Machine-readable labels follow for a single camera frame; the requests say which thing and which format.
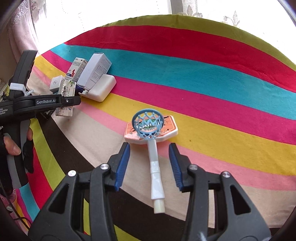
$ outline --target teal stripe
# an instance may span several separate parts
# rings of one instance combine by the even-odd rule
[[[108,74],[184,89],[296,119],[296,93],[233,69],[162,55],[66,44],[51,51],[69,62],[75,57],[89,60],[93,53],[105,53],[112,62]],[[157,89],[135,88],[147,97],[157,93]]]
[[[26,205],[28,214],[30,215],[32,221],[34,221],[40,209],[33,197],[29,183],[20,188],[20,194],[24,204]]]

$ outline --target hand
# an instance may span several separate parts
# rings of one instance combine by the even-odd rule
[[[33,131],[31,128],[29,128],[28,130],[27,138],[29,141],[33,140]],[[11,140],[10,137],[4,137],[4,143],[5,143],[6,150],[10,155],[18,156],[21,153],[21,149],[17,146],[17,144],[13,140]]]

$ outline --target blue basketball net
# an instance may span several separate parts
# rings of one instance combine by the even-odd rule
[[[155,139],[164,124],[164,118],[160,112],[153,109],[138,111],[132,119],[132,125],[138,135],[143,139]]]

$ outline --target metal bolt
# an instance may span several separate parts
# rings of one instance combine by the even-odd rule
[[[74,177],[75,175],[76,175],[76,171],[74,171],[74,170],[71,170],[68,172],[69,177]]]
[[[222,172],[222,176],[225,178],[229,178],[231,175],[228,171]]]
[[[196,164],[191,164],[191,165],[189,166],[189,169],[192,170],[192,171],[197,170],[197,168],[198,168],[198,166],[197,166]]]
[[[109,168],[109,165],[107,164],[107,163],[103,163],[102,165],[101,165],[101,169],[102,170],[107,170]]]

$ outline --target white pole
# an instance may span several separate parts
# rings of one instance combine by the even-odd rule
[[[148,153],[151,173],[151,199],[154,200],[154,213],[165,212],[165,194],[161,183],[160,168],[158,162],[157,145],[155,139],[148,139]]]

